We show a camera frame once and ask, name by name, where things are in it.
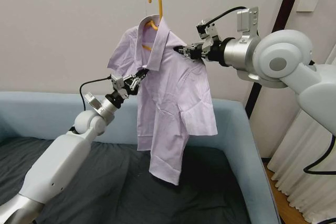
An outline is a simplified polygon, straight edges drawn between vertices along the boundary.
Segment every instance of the wooden floor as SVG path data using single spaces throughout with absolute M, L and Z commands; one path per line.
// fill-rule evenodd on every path
M 294 224 L 294 223 L 295 224 L 307 224 L 308 222 L 304 220 L 304 218 L 302 217 L 302 214 L 298 210 L 296 210 L 294 207 L 289 206 L 289 203 L 287 201 L 287 196 L 281 193 L 280 191 L 278 191 L 278 189 L 275 187 L 276 182 L 271 180 L 271 177 L 273 176 L 274 173 L 270 171 L 269 169 L 267 169 L 266 164 L 264 164 L 264 167 L 267 173 L 268 180 L 271 184 L 271 188 L 273 191 L 273 195 L 275 197 L 275 201 L 278 206 L 280 216 L 282 217 L 284 222 L 286 224 Z

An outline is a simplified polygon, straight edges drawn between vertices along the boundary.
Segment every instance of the clothes hanger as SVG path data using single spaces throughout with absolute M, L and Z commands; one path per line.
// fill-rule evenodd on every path
M 159 1 L 159 16 L 160 16 L 160 21 L 162 19 L 162 16 L 163 16 L 163 12 L 162 12 L 162 0 L 158 0 Z M 149 21 L 148 23 L 146 23 L 146 26 L 151 26 L 154 30 L 158 30 L 158 27 L 155 25 L 154 21 Z M 145 46 L 145 45 L 142 45 L 143 48 L 151 51 L 152 48 L 148 47 L 148 46 Z

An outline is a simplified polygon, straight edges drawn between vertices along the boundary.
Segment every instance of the black frame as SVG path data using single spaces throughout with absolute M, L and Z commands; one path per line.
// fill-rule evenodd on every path
M 279 10 L 277 19 L 274 23 L 272 33 L 275 31 L 283 30 L 285 28 L 290 12 L 293 8 L 294 2 L 295 0 L 282 0 L 281 7 Z M 261 91 L 261 85 L 256 82 L 253 83 L 250 95 L 248 97 L 248 100 L 245 106 L 245 111 L 246 111 L 248 118 L 250 118 L 252 115 L 252 112 L 258 100 L 260 91 Z

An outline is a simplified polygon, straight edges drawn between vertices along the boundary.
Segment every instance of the white robotic arm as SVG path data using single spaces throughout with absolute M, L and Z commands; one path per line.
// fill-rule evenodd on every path
M 137 94 L 148 70 L 122 78 L 111 75 L 114 92 L 100 102 L 91 93 L 85 98 L 94 110 L 83 111 L 70 130 L 56 138 L 32 165 L 19 193 L 0 206 L 0 224 L 28 224 L 44 205 L 61 193 L 87 158 L 92 141 L 104 133 L 114 112 L 130 94 Z
M 300 107 L 336 134 L 336 66 L 309 65 L 312 43 L 305 34 L 281 30 L 260 39 L 258 8 L 253 7 L 237 13 L 237 30 L 243 33 L 242 36 L 221 41 L 213 23 L 217 19 L 202 21 L 197 26 L 204 42 L 176 47 L 175 50 L 190 59 L 205 58 L 225 67 L 232 66 L 243 80 L 270 88 L 290 87 L 296 93 Z

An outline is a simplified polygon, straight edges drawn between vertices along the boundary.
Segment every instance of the gray bedsheet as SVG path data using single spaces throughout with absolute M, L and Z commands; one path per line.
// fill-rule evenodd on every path
M 51 143 L 36 138 L 0 143 L 0 204 L 18 193 L 26 172 Z M 74 179 L 37 223 L 250 223 L 222 151 L 187 146 L 179 186 L 153 177 L 149 161 L 150 153 L 136 146 L 94 142 Z

